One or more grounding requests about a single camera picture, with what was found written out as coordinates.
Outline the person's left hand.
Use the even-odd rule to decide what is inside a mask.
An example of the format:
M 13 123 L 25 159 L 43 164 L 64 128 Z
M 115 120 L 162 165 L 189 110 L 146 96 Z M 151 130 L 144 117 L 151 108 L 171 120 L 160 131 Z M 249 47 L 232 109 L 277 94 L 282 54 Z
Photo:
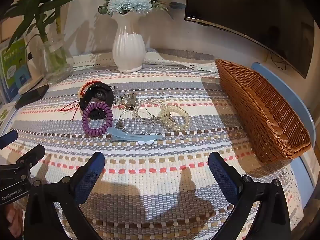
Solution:
M 23 233 L 23 212 L 22 209 L 14 203 L 11 203 L 5 207 L 6 219 L 9 222 L 9 231 L 17 238 Z

